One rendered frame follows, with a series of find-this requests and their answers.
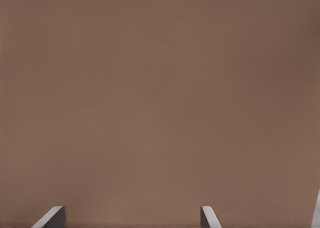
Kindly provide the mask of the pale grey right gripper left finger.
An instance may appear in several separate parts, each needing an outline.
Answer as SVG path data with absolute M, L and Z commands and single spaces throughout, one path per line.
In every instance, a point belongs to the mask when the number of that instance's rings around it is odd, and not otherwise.
M 52 207 L 31 228 L 66 228 L 66 209 L 64 206 Z

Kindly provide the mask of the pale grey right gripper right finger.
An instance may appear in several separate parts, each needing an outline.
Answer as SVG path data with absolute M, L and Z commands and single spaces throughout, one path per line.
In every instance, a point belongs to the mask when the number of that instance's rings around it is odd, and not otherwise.
M 205 205 L 200 207 L 200 227 L 222 228 L 222 225 L 211 206 Z

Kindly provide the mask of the silver frame post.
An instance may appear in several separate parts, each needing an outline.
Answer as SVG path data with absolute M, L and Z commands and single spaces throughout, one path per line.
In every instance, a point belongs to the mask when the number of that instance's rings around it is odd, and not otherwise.
M 320 190 L 317 195 L 311 228 L 320 228 Z

